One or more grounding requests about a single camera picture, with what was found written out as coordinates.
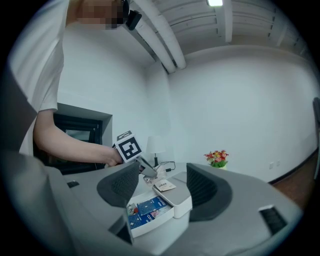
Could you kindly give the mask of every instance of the ceiling light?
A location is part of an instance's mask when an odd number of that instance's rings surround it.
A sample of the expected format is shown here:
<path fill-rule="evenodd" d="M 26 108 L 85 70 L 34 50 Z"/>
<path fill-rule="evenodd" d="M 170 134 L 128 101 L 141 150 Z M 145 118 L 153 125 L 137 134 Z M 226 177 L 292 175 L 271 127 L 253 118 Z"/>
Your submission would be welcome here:
<path fill-rule="evenodd" d="M 206 0 L 209 6 L 222 6 L 222 0 Z"/>

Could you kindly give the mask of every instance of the black vent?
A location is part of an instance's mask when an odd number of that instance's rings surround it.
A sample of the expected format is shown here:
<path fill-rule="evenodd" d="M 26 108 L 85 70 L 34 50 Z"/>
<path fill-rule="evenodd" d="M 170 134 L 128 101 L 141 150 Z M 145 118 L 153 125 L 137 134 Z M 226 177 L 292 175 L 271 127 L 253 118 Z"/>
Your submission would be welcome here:
<path fill-rule="evenodd" d="M 139 162 L 136 161 L 100 180 L 96 190 L 111 206 L 125 208 L 138 182 Z"/>
<path fill-rule="evenodd" d="M 186 177 L 186 186 L 192 195 L 193 208 L 208 202 L 217 193 L 216 184 L 195 169 L 189 168 Z"/>
<path fill-rule="evenodd" d="M 278 233 L 287 225 L 287 222 L 274 206 L 260 210 L 259 212 L 272 235 Z"/>
<path fill-rule="evenodd" d="M 229 183 L 214 175 L 221 172 L 200 164 L 186 164 L 186 186 L 192 198 L 189 221 L 209 221 L 221 214 L 232 200 Z"/>

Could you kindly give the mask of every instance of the person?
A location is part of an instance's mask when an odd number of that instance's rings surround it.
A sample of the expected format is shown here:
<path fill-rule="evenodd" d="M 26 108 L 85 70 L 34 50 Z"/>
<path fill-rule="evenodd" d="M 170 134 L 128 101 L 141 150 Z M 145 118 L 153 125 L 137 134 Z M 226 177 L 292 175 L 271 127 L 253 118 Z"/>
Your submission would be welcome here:
<path fill-rule="evenodd" d="M 8 56 L 8 66 L 37 112 L 22 142 L 21 154 L 33 156 L 34 140 L 40 150 L 60 159 L 109 166 L 122 163 L 117 149 L 72 138 L 54 123 L 64 66 L 65 27 L 80 22 L 105 29 L 122 17 L 122 6 L 122 0 L 50 0 L 21 32 Z"/>

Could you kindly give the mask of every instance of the small white card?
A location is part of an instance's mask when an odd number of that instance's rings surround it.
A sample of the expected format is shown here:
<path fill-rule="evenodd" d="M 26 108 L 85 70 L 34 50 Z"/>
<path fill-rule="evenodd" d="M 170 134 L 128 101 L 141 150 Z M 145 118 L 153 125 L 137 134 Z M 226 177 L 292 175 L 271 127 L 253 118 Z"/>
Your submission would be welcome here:
<path fill-rule="evenodd" d="M 172 190 L 176 188 L 175 185 L 173 185 L 170 181 L 167 181 L 166 179 L 162 179 L 154 184 L 155 187 L 160 191 L 167 191 Z"/>

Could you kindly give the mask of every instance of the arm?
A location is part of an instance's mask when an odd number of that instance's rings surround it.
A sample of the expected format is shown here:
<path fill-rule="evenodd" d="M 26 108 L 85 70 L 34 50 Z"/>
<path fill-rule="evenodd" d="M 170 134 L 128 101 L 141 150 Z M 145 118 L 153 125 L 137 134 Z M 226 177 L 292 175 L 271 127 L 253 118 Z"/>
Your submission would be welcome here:
<path fill-rule="evenodd" d="M 117 149 L 72 138 L 56 127 L 52 109 L 38 113 L 33 139 L 39 149 L 64 160 L 109 166 L 122 163 Z"/>

